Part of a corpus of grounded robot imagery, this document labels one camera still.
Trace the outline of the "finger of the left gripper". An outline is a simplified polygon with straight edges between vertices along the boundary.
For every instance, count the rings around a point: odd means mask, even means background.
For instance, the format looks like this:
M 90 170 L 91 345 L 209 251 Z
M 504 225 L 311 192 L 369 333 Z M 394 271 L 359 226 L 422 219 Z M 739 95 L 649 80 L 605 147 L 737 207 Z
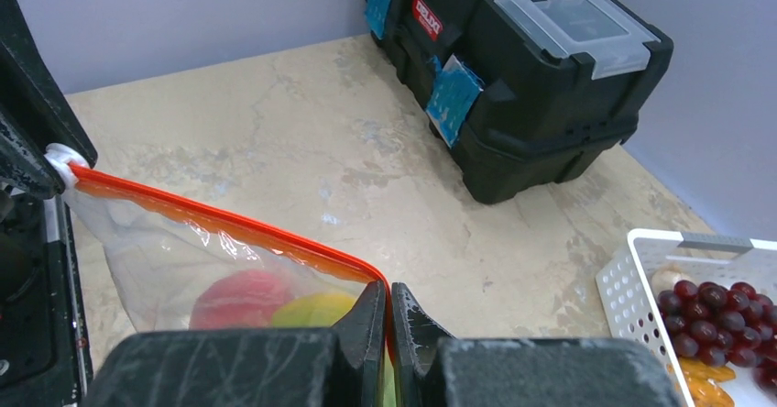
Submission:
M 33 148 L 59 143 L 96 163 L 97 150 L 40 57 L 17 0 L 1 0 L 1 106 Z

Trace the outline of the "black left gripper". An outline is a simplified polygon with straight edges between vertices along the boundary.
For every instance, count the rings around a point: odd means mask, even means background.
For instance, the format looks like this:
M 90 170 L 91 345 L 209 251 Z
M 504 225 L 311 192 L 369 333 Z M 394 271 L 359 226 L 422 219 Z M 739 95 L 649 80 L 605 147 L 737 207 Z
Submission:
M 78 406 L 93 364 L 65 183 L 7 109 L 1 181 L 22 191 L 1 222 L 1 403 Z

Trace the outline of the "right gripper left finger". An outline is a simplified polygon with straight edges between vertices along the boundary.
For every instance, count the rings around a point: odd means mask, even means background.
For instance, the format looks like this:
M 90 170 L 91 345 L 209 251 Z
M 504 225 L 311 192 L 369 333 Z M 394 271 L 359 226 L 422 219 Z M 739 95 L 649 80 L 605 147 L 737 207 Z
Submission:
M 379 406 L 387 289 L 331 327 L 167 331 L 124 339 L 84 406 Z

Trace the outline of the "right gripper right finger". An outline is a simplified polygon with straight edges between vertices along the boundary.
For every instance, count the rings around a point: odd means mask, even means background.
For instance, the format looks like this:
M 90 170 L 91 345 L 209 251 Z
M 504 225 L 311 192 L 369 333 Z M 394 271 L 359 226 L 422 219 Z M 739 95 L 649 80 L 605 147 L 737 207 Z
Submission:
M 456 338 L 391 286 L 399 406 L 680 406 L 659 360 L 621 338 Z

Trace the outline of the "yellow lemon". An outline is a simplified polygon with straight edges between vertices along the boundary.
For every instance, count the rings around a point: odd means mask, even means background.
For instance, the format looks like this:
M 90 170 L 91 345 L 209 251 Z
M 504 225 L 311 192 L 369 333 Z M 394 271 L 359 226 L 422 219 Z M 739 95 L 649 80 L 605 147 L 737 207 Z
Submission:
M 339 291 L 302 296 L 281 306 L 272 314 L 270 327 L 328 327 L 345 316 L 356 297 Z

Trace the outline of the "pink peach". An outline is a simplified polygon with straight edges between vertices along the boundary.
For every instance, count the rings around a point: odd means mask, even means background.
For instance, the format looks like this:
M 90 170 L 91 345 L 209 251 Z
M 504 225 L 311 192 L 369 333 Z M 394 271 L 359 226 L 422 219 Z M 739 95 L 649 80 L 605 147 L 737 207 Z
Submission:
M 245 269 L 214 282 L 195 301 L 192 330 L 266 327 L 293 299 L 289 282 L 261 269 Z

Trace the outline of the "clear zip top bag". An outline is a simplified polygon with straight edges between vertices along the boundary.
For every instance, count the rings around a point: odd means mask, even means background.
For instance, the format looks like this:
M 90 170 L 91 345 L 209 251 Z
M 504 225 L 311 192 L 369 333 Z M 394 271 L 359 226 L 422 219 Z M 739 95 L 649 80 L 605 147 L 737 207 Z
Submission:
M 291 286 L 293 299 L 344 292 L 358 299 L 385 278 L 364 261 L 258 221 L 90 168 L 75 150 L 47 147 L 64 180 L 66 204 L 101 243 L 135 334 L 189 328 L 196 299 L 241 270 L 264 270 Z M 396 404 L 384 340 L 383 400 Z

